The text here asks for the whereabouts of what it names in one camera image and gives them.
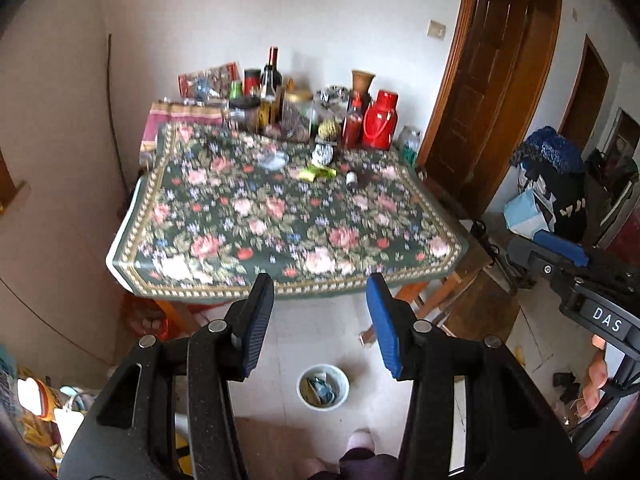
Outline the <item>person right hand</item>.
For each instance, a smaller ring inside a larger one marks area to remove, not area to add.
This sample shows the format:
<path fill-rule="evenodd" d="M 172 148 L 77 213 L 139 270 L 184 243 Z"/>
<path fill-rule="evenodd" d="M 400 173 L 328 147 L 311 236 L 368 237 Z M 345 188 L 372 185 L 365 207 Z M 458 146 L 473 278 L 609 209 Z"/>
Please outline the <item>person right hand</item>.
<path fill-rule="evenodd" d="M 576 402 L 577 415 L 580 419 L 588 417 L 600 402 L 600 392 L 608 381 L 608 367 L 605 363 L 606 341 L 593 335 L 591 343 L 597 349 L 587 368 L 582 393 Z"/>

